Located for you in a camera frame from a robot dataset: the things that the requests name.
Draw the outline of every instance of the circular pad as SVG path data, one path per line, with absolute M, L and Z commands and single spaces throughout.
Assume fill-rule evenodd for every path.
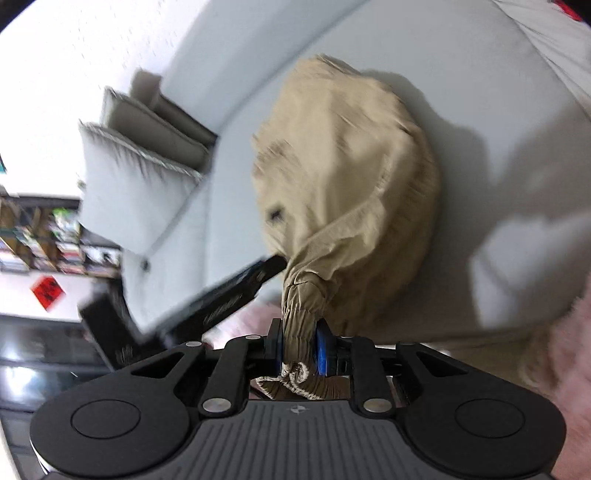
M 139 423 L 139 410 L 120 400 L 97 400 L 80 407 L 72 426 L 91 439 L 113 439 L 131 432 Z
M 55 471 L 108 479 L 164 462 L 189 428 L 172 383 L 122 371 L 46 402 L 33 417 L 30 436 L 38 456 Z
M 510 403 L 480 398 L 460 405 L 456 410 L 456 421 L 477 437 L 500 439 L 521 430 L 525 417 Z

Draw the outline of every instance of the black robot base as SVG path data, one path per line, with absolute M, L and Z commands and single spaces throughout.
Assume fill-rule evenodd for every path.
M 545 398 L 420 344 L 334 337 L 323 320 L 316 343 L 350 399 L 248 399 L 250 379 L 278 375 L 280 320 L 66 391 L 31 423 L 46 480 L 551 478 L 566 428 Z

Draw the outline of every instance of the sofa cushion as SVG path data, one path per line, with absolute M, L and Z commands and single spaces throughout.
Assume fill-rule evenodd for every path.
M 181 43 L 160 90 L 219 134 L 281 65 L 364 1 L 211 1 Z
M 123 251 L 125 301 L 140 333 L 152 332 L 203 290 L 208 204 L 204 180 L 158 249 L 149 255 Z
M 206 167 L 209 153 L 203 144 L 189 138 L 143 103 L 105 88 L 100 123 L 146 150 L 195 170 Z
M 87 172 L 80 223 L 127 250 L 149 254 L 201 174 L 100 125 L 81 123 L 80 134 Z
M 391 85 L 443 173 L 430 254 L 364 333 L 380 343 L 480 335 L 568 309 L 591 265 L 591 122 L 513 20 L 488 1 L 371 0 L 302 57 L 319 53 Z M 220 132 L 208 284 L 265 252 L 251 137 L 292 66 Z

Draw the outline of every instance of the pink fluffy rug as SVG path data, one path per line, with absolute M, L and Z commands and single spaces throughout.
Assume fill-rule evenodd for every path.
M 553 475 L 591 479 L 591 277 L 571 312 L 535 337 L 523 367 L 528 382 L 566 420 L 566 443 Z

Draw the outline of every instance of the metal screw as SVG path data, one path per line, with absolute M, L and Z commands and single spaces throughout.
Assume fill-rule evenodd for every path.
M 392 404 L 385 398 L 370 398 L 363 402 L 363 407 L 371 413 L 385 413 L 392 408 Z
M 225 398 L 210 398 L 203 402 L 203 409 L 209 413 L 223 413 L 230 410 L 232 403 Z

